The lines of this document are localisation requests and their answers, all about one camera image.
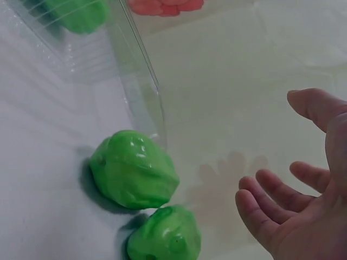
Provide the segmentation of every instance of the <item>finger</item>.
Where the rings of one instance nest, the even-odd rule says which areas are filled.
[[[265,192],[285,210],[301,212],[314,199],[290,188],[269,170],[258,171],[256,179]]]
[[[290,91],[287,99],[298,114],[312,120],[324,132],[333,118],[347,112],[347,102],[320,89]]]
[[[327,129],[325,152],[331,178],[347,200],[347,113],[337,116]]]
[[[264,214],[249,191],[239,190],[235,200],[237,210],[249,232],[267,251],[271,251],[272,240],[279,225]]]
[[[290,171],[298,180],[323,193],[330,182],[330,171],[313,167],[305,162],[296,161],[290,166]]]
[[[283,224],[285,221],[296,215],[295,212],[284,210],[272,201],[260,187],[259,183],[252,177],[243,177],[239,182],[239,189],[249,191],[265,215],[278,224]]]

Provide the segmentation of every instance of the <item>glossy slime surface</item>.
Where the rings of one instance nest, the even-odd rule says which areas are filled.
[[[106,138],[91,156],[89,166],[100,192],[129,209],[161,207],[179,184],[167,153],[131,130]]]
[[[158,209],[128,240],[131,260],[197,260],[201,234],[183,206]]]

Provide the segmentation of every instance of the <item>fingernail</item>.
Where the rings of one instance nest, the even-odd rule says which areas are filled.
[[[295,92],[298,92],[298,90],[290,90],[288,91],[288,94],[294,94]]]

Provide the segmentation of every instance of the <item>pink flower pattern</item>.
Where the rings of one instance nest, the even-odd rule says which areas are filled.
[[[168,17],[199,10],[204,0],[128,0],[128,5],[138,15]]]

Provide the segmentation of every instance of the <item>palm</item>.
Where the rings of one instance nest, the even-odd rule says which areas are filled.
[[[328,98],[330,106],[336,104],[335,98],[320,91],[317,98],[320,104],[322,99]],[[299,114],[314,118],[314,123],[327,132],[326,152],[331,172],[303,162],[295,162],[290,170],[321,196],[301,194],[272,172],[261,170],[255,179],[240,180],[237,207],[249,231],[276,260],[347,259],[347,158],[344,158],[347,156],[344,147],[347,123],[341,127],[340,119],[336,120],[338,115],[347,113],[347,103],[343,103],[345,111],[328,109],[329,113],[322,114],[317,111],[322,106],[312,110],[307,98],[303,99],[301,97],[301,101],[306,102],[299,105],[295,102],[300,101],[300,96],[294,104],[290,103]]]

